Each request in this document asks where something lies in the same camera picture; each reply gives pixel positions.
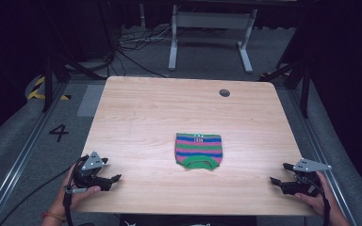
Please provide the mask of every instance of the colorful fabric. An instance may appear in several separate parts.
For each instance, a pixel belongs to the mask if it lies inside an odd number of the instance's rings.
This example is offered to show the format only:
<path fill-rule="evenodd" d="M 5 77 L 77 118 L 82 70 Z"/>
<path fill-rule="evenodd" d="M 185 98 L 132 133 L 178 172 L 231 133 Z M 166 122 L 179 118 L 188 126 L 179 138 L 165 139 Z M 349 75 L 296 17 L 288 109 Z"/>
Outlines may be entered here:
<path fill-rule="evenodd" d="M 177 133 L 175 160 L 187 169 L 213 170 L 222 162 L 222 137 Z"/>

